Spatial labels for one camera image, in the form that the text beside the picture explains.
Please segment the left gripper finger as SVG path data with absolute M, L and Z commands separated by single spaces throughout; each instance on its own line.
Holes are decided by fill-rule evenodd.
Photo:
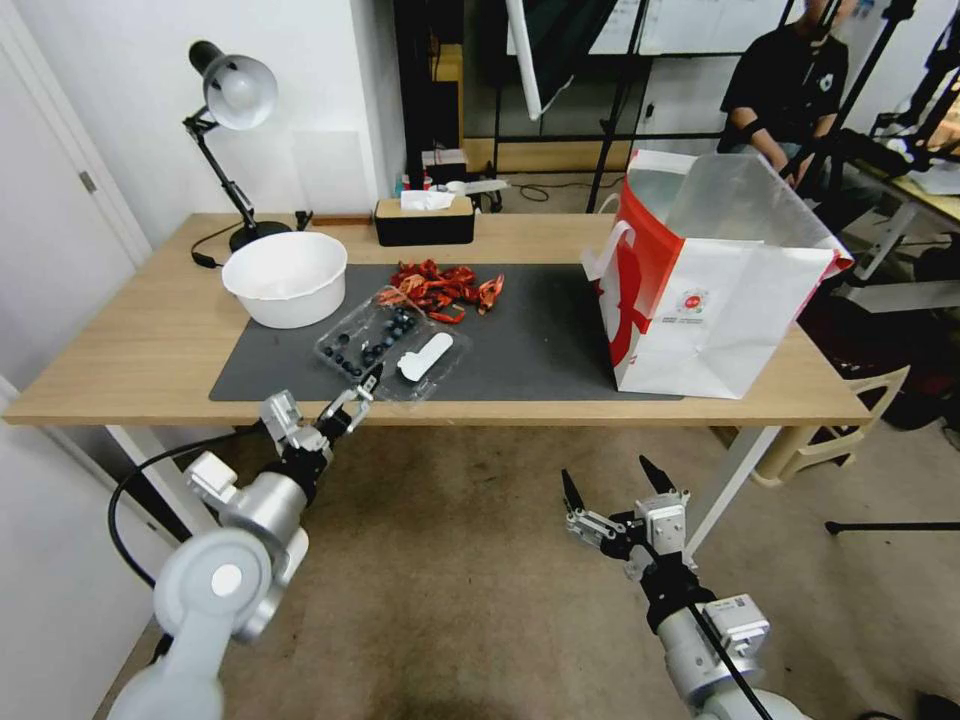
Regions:
M 341 424 L 343 425 L 343 435 L 352 434 L 367 418 L 375 402 L 375 395 L 381 384 L 383 372 L 383 364 L 372 366 L 363 376 L 361 382 L 342 394 Z
M 331 422 L 336 422 L 336 423 L 338 423 L 340 426 L 343 426 L 343 425 L 341 424 L 341 398 L 342 398 L 342 394 L 343 394 L 346 390 L 344 390 L 335 400 L 333 400 L 333 401 L 323 410 L 323 412 L 322 412 L 322 413 L 318 416 L 318 418 L 316 419 L 316 421 L 315 421 L 315 423 L 314 423 L 315 426 L 324 426 L 324 425 L 329 424 L 329 423 L 331 423 Z

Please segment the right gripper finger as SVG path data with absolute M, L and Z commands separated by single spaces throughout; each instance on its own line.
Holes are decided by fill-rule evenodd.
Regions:
M 569 533 L 589 545 L 601 545 L 626 536 L 626 526 L 588 510 L 567 470 L 561 471 L 565 523 Z
M 678 490 L 667 473 L 655 465 L 646 455 L 639 456 L 639 462 L 647 480 L 655 491 L 654 495 L 638 501 L 640 512 L 655 512 L 678 508 L 684 512 L 690 500 L 687 490 Z

